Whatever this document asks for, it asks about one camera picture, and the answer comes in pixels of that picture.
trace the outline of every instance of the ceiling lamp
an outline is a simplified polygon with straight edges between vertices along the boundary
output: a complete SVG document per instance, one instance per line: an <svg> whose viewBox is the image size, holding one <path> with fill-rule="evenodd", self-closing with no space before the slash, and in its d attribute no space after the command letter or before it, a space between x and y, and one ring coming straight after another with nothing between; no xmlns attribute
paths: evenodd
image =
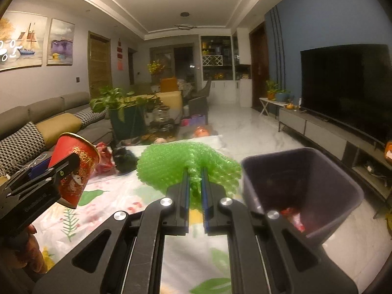
<svg viewBox="0 0 392 294"><path fill-rule="evenodd" d="M193 28L197 28L197 26L189 25L189 24L178 24L175 27L179 28L180 30L191 30Z"/></svg>

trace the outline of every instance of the sailboat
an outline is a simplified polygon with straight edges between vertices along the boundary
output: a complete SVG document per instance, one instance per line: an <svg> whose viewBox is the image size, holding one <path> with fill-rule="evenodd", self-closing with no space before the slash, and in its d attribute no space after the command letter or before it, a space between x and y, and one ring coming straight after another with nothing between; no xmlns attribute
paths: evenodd
<svg viewBox="0 0 392 294"><path fill-rule="evenodd" d="M30 31L30 28L31 28L31 23L27 31L21 32L19 38L16 41L19 42L19 46L22 46L21 49L18 49L21 55L33 55L35 54L34 50L40 49L40 45L38 44L37 39L35 37L35 32L34 30Z"/></svg>

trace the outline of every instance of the green bubble wrap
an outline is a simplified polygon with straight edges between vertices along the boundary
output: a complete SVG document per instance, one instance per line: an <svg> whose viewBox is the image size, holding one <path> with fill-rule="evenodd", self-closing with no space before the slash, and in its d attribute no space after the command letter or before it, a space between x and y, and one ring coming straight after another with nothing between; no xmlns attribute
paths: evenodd
<svg viewBox="0 0 392 294"><path fill-rule="evenodd" d="M206 144L179 142L152 144L144 150L138 161L137 172L141 182L166 194L168 186L182 181L184 167L191 181L191 209L200 209L201 168L207 167L211 182L221 184L227 196L237 192L241 167Z"/></svg>

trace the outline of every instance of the blue wall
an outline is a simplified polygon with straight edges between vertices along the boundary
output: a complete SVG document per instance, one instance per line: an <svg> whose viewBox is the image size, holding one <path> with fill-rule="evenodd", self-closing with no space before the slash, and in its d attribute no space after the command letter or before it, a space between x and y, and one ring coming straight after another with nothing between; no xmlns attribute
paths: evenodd
<svg viewBox="0 0 392 294"><path fill-rule="evenodd" d="M373 43L388 44L392 54L392 23L378 0L283 0L277 8L285 53L286 89L295 96L295 102L301 97L303 50ZM272 30L275 22L271 22L271 11L265 22L270 77L277 80Z"/></svg>

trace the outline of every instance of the purple painting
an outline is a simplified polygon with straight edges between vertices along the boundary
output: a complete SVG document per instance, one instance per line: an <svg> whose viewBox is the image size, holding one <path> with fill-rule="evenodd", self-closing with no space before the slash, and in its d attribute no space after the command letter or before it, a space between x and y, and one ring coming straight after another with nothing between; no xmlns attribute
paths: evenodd
<svg viewBox="0 0 392 294"><path fill-rule="evenodd" d="M75 24L52 19L48 43L48 65L72 65Z"/></svg>

